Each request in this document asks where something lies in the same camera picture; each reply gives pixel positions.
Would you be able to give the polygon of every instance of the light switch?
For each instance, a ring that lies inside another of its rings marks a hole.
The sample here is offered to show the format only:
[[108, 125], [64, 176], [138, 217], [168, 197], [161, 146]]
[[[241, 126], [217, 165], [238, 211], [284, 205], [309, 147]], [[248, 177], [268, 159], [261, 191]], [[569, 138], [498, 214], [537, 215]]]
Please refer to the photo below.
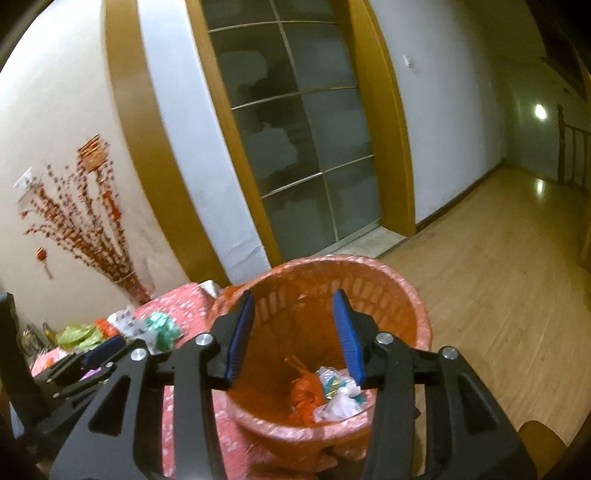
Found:
[[33, 167], [29, 168], [24, 174], [22, 174], [22, 177], [19, 178], [12, 187], [15, 192], [16, 202], [21, 200], [33, 185], [33, 173], [31, 172], [32, 169]]

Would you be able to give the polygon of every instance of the glass vase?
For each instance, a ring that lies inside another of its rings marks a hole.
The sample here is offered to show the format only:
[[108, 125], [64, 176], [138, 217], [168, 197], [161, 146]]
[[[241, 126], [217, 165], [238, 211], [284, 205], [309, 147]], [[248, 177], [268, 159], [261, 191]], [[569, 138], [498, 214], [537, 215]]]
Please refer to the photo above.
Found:
[[117, 280], [115, 285], [117, 285], [133, 306], [139, 307], [145, 305], [156, 296], [156, 286], [145, 258], [135, 263], [134, 267], [133, 272], [121, 280]]

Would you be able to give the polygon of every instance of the orange laundry basket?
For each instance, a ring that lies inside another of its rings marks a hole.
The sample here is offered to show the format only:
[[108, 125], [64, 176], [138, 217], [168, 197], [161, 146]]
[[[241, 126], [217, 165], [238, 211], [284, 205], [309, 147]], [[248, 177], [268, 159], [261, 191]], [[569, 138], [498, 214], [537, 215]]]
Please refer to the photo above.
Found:
[[313, 470], [314, 457], [328, 447], [339, 456], [362, 458], [369, 439], [373, 406], [317, 427], [290, 420], [291, 382], [297, 372], [284, 362], [286, 356], [295, 355], [310, 371], [345, 368], [332, 316], [332, 297], [339, 288], [381, 330], [413, 348], [430, 348], [431, 327], [416, 290], [392, 268], [366, 257], [327, 255], [288, 262], [226, 289], [209, 315], [212, 322], [245, 290], [254, 294], [255, 322], [241, 376], [228, 392], [228, 411], [256, 442], [294, 469]]

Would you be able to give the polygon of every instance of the plastic bag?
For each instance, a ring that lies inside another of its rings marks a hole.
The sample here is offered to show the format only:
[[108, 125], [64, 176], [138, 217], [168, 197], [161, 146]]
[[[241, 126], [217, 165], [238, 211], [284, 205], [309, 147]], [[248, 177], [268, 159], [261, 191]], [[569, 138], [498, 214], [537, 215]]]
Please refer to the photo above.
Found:
[[96, 325], [68, 325], [57, 334], [56, 341], [64, 350], [87, 352], [103, 343], [104, 338]]
[[134, 317], [134, 308], [129, 305], [125, 310], [115, 312], [107, 318], [107, 321], [119, 330], [122, 335], [146, 342], [151, 353], [157, 353], [156, 342], [158, 332], [149, 329], [146, 322]]
[[363, 407], [354, 398], [350, 398], [349, 394], [348, 387], [340, 387], [330, 402], [314, 410], [314, 421], [316, 423], [341, 421], [361, 413]]
[[361, 413], [367, 402], [361, 388], [346, 370], [338, 371], [331, 367], [320, 367], [316, 372], [328, 401], [314, 409], [315, 423], [336, 422]]
[[106, 319], [98, 319], [95, 321], [95, 325], [99, 328], [105, 339], [120, 335], [119, 330], [113, 327]]
[[355, 380], [351, 378], [348, 373], [339, 373], [335, 368], [332, 367], [320, 367], [316, 372], [320, 383], [324, 388], [324, 397], [326, 401], [332, 400], [337, 390], [340, 387], [353, 387], [353, 385], [359, 390], [359, 392], [353, 397], [357, 403], [365, 403], [365, 397], [361, 393], [361, 389], [355, 383]]
[[301, 375], [301, 378], [291, 383], [290, 402], [294, 412], [290, 415], [290, 419], [306, 426], [313, 426], [316, 424], [315, 409], [325, 403], [322, 383], [318, 375], [310, 372], [295, 355], [286, 357], [285, 363], [295, 368]]
[[174, 320], [163, 312], [151, 313], [145, 324], [149, 329], [156, 330], [156, 348], [161, 352], [172, 351], [174, 344], [183, 336]]

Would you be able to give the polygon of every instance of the frosted glass panel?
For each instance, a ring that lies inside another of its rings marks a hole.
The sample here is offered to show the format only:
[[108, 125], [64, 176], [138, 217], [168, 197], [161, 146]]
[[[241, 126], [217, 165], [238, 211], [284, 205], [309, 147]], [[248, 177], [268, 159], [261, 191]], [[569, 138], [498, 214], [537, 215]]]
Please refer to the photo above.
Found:
[[281, 20], [335, 21], [328, 0], [275, 0]]
[[382, 216], [373, 157], [325, 175], [339, 239]]
[[371, 155], [365, 113], [357, 89], [303, 95], [322, 171]]
[[234, 110], [261, 195], [320, 171], [301, 97]]
[[232, 106], [297, 91], [278, 25], [211, 33]]
[[274, 193], [263, 202], [284, 260], [308, 257], [336, 241], [321, 177]]
[[357, 79], [339, 27], [324, 24], [284, 24], [301, 91], [351, 87]]
[[255, 22], [273, 22], [269, 0], [202, 0], [209, 30]]

